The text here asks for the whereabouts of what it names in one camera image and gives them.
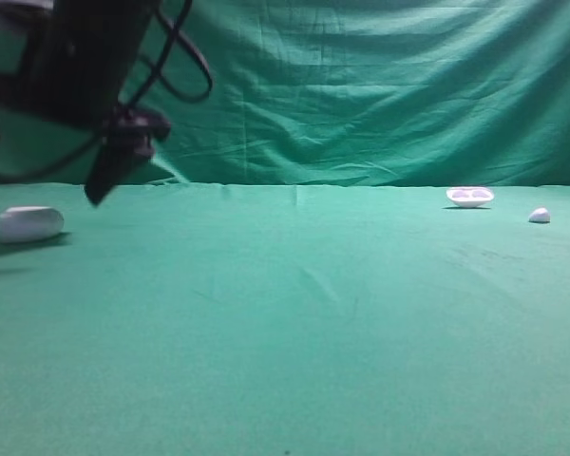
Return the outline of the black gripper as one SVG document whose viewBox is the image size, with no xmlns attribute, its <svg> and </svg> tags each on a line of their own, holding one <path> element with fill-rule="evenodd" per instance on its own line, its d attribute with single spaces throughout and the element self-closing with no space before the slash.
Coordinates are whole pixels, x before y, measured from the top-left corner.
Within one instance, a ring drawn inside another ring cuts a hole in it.
<svg viewBox="0 0 570 456">
<path fill-rule="evenodd" d="M 159 140 L 170 124 L 156 111 L 123 108 L 119 95 L 159 1 L 56 1 L 17 89 L 21 111 L 77 130 L 137 126 Z M 85 196 L 99 206 L 154 156 L 148 135 L 110 135 L 91 167 Z"/>
</svg>

